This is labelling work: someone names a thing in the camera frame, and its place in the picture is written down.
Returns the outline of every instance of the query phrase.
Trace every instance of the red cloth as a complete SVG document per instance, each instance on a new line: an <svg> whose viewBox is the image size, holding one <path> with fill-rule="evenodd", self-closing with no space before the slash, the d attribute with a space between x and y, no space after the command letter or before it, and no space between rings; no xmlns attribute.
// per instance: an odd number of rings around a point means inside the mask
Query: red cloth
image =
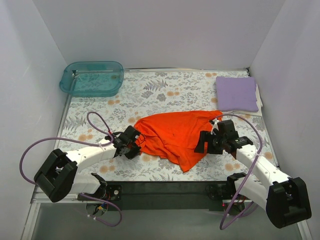
<svg viewBox="0 0 320 240"><path fill-rule="evenodd" d="M179 164L189 171L206 153L195 153L200 131L211 131L209 120L220 111L184 111L141 118L134 127L143 135L137 140L141 151Z"/></svg>

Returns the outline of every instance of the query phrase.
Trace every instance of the white wall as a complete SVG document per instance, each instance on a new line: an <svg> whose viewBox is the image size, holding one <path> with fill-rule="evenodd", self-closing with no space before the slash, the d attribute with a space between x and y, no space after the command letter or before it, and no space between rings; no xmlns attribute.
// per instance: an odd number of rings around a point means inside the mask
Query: white wall
<svg viewBox="0 0 320 240"><path fill-rule="evenodd" d="M242 69L284 0L33 0L68 64Z"/></svg>
<svg viewBox="0 0 320 240"><path fill-rule="evenodd" d="M66 62L32 0L0 0L0 56L0 238L18 240L34 189L20 176L19 160L31 143L57 135ZM29 177L53 144L42 144L26 158Z"/></svg>
<svg viewBox="0 0 320 240"><path fill-rule="evenodd" d="M286 0L251 71L280 167L307 184L320 239L320 1Z"/></svg>

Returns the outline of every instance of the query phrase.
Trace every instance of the gray floor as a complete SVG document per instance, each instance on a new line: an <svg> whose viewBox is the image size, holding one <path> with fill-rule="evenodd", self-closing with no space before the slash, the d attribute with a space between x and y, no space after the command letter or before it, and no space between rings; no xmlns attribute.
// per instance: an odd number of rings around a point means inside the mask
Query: gray floor
<svg viewBox="0 0 320 240"><path fill-rule="evenodd" d="M117 212L108 212L105 220L116 222ZM83 203L43 203L32 236L33 240L300 240L297 225L274 227L266 213L258 208L250 216L219 230L221 215L207 210L128 210L117 227L107 227L86 217Z"/></svg>

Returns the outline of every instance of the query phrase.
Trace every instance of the teal plastic bin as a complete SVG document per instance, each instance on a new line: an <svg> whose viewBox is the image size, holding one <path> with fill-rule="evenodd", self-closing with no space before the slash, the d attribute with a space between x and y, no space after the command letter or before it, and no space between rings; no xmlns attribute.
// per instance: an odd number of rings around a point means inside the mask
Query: teal plastic bin
<svg viewBox="0 0 320 240"><path fill-rule="evenodd" d="M60 89L73 97L112 97L124 81L124 68L116 61L79 61L63 71Z"/></svg>

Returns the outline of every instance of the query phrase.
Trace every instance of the floral pattern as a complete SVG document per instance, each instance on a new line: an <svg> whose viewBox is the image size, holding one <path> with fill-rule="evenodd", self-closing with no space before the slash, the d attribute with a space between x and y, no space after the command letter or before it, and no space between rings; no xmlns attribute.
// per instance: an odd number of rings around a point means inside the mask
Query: floral pattern
<svg viewBox="0 0 320 240"><path fill-rule="evenodd" d="M216 77L247 77L246 71L126 71L119 93L113 97L73 97L66 108L61 136L97 143L104 136L87 122L86 114L101 114L113 131L124 131L128 125L153 114L217 110ZM261 117L242 115L258 130L263 139L262 153L275 165L269 139ZM256 147L259 140L251 127L242 119L233 117L240 136L250 138ZM94 115L91 121L98 128L104 124ZM83 147L81 144L59 142L63 151ZM167 159L145 153L127 159L118 156L106 159L82 171L98 173L107 181L225 181L227 176L248 169L230 154L206 155L190 171L183 173L180 167Z"/></svg>

